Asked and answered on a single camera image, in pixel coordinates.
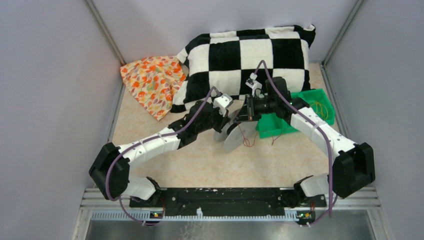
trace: white disc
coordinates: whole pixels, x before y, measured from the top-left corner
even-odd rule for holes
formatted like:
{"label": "white disc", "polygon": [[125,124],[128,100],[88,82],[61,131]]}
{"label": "white disc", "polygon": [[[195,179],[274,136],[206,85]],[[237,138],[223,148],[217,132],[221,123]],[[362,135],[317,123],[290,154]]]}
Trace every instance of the white disc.
{"label": "white disc", "polygon": [[[239,109],[237,109],[237,110],[233,111],[232,113],[230,113],[228,115],[228,117],[230,119],[232,119],[234,116],[236,116],[236,113],[238,113],[238,112],[239,112]],[[217,131],[215,132],[215,134],[213,135],[213,140],[215,140],[215,142],[220,143],[220,142],[224,141],[227,138],[227,136],[228,136],[227,135],[227,130],[230,127],[231,123],[232,123],[232,121],[230,120],[229,123],[225,124],[225,126],[222,128],[221,133],[220,132],[217,132]]]}
{"label": "white disc", "polygon": [[240,123],[240,127],[236,126],[225,139],[224,151],[229,153],[242,145],[244,141],[243,135],[245,138],[250,137],[255,131],[256,125],[258,125],[257,121],[247,121]]}

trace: green basket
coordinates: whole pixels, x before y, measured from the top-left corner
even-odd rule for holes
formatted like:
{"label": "green basket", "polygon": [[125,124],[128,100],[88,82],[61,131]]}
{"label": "green basket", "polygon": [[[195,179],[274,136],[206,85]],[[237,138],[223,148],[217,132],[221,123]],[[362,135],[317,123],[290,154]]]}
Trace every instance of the green basket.
{"label": "green basket", "polygon": [[[302,98],[311,106],[311,108],[320,118],[325,120],[329,125],[334,124],[336,112],[334,111],[334,108],[331,105],[324,90],[313,89],[308,91],[294,92],[291,94],[291,97]],[[259,137],[261,139],[298,131],[283,119],[278,118],[275,113],[262,115],[262,118],[259,120],[256,126],[256,130],[259,132]]]}

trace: cloth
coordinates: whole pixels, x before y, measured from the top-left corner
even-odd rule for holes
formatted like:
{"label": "cloth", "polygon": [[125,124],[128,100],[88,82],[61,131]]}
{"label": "cloth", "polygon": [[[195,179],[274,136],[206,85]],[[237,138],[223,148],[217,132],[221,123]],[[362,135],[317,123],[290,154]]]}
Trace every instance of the cloth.
{"label": "cloth", "polygon": [[122,66],[120,74],[131,95],[157,120],[171,110],[186,79],[176,56],[145,57]]}
{"label": "cloth", "polygon": [[[214,86],[233,99],[244,99],[252,90],[245,84],[261,60],[272,77],[283,77],[291,92],[310,90],[308,51],[315,27],[271,27],[256,30],[201,34],[177,58],[189,69],[187,79],[172,101],[172,113],[188,110]],[[266,93],[264,67],[257,81]]]}

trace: gray floor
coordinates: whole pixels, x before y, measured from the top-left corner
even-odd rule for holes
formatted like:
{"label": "gray floor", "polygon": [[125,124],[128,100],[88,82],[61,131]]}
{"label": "gray floor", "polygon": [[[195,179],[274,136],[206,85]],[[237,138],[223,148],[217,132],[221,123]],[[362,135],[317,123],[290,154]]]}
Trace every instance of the gray floor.
{"label": "gray floor", "polygon": [[311,228],[294,222],[163,222],[145,227],[133,221],[91,221],[87,240],[374,240],[367,211],[334,211]]}

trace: floral fabric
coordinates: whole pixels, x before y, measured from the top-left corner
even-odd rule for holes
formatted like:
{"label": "floral fabric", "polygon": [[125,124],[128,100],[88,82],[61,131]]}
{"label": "floral fabric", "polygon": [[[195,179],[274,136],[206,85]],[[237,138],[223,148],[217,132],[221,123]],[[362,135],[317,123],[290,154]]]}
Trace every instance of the floral fabric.
{"label": "floral fabric", "polygon": [[122,66],[120,74],[131,95],[157,120],[171,110],[186,79],[176,56],[145,57]]}

